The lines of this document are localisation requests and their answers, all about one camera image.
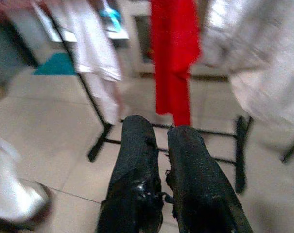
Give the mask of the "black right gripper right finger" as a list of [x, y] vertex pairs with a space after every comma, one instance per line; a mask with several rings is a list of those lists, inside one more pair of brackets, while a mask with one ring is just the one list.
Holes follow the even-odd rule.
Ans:
[[173, 216], [181, 233], [251, 233], [253, 229], [227, 176], [190, 126], [168, 131]]

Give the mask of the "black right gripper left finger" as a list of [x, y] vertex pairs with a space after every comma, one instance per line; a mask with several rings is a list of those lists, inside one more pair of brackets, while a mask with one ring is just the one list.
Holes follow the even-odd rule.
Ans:
[[150, 122], [128, 116], [107, 195], [101, 203], [97, 233], [157, 233], [163, 199], [158, 147]]

